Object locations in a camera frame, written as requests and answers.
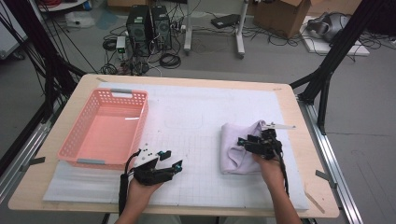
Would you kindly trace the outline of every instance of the plastic basket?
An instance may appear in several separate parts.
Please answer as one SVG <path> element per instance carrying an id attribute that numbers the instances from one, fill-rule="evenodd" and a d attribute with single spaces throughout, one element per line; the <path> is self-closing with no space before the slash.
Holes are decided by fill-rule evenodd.
<path id="1" fill-rule="evenodd" d="M 148 112 L 145 91 L 93 90 L 58 158 L 79 167 L 124 169 L 138 150 Z"/>

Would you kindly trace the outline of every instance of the towel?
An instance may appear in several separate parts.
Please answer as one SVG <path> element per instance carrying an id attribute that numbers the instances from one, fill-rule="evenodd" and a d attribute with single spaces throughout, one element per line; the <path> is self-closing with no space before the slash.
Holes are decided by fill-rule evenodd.
<path id="1" fill-rule="evenodd" d="M 255 122 L 250 127 L 226 123 L 221 126 L 220 170 L 226 174 L 259 174 L 260 165 L 255 162 L 244 147 L 238 146 L 238 137 L 247 138 L 248 134 L 260 136 L 264 120 Z"/>

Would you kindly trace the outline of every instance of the gray floor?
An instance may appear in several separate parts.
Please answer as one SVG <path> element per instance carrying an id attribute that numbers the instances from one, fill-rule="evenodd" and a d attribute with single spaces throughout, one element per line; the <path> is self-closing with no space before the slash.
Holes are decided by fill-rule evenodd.
<path id="1" fill-rule="evenodd" d="M 92 11 L 96 25 L 71 30 L 69 35 L 97 70 L 104 63 L 103 36 L 123 25 L 126 17 L 114 11 Z M 210 27 L 211 17 L 195 24 Z M 181 66 L 175 70 L 151 69 L 149 77 L 185 77 L 252 82 L 291 83 L 315 71 L 323 57 L 298 46 L 275 46 L 267 35 L 244 38 L 246 56 L 236 55 L 233 36 L 208 32 L 194 33 L 192 52 L 182 51 Z M 92 69 L 63 37 L 72 64 Z M 369 57 L 345 58 L 332 77 L 326 118 L 326 131 L 346 182 L 365 223 L 396 223 L 396 51 L 369 49 Z M 28 60 L 0 61 L 0 156 L 9 148 L 44 98 Z M 38 213 L 11 211 L 9 196 L 0 205 L 0 223 L 100 223 L 98 213 Z M 183 217 L 183 223 L 214 223 L 213 217 Z M 319 219 L 319 223 L 345 223 Z"/>

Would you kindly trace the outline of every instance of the table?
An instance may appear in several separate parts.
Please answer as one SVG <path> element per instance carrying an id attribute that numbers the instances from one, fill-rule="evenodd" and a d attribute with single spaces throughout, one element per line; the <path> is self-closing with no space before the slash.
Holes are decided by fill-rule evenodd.
<path id="1" fill-rule="evenodd" d="M 57 151 L 70 131 L 73 121 L 91 93 L 101 82 L 141 83 L 151 85 L 173 85 L 186 87 L 230 88 L 240 90 L 273 91 L 279 101 L 285 123 L 296 125 L 297 130 L 289 132 L 290 143 L 294 149 L 297 165 L 304 182 L 304 191 L 309 209 L 299 212 L 300 217 L 337 217 L 338 206 L 332 195 L 329 183 L 316 176 L 315 171 L 323 172 L 310 133 L 303 115 L 295 100 L 291 87 L 287 84 L 253 83 L 203 79 L 165 78 L 165 77 L 122 77 L 106 75 L 86 75 L 78 83 L 62 114 L 54 124 L 45 143 L 36 157 L 46 157 L 46 161 L 32 165 L 16 188 L 8 206 L 16 210 L 36 211 L 91 211 L 117 213 L 116 204 L 107 203 L 54 203 L 42 201 L 48 184 L 58 163 Z M 258 209 L 237 209 L 219 207 L 185 207 L 150 205 L 145 213 L 201 215 L 201 216 L 265 216 L 273 217 L 273 211 Z"/>

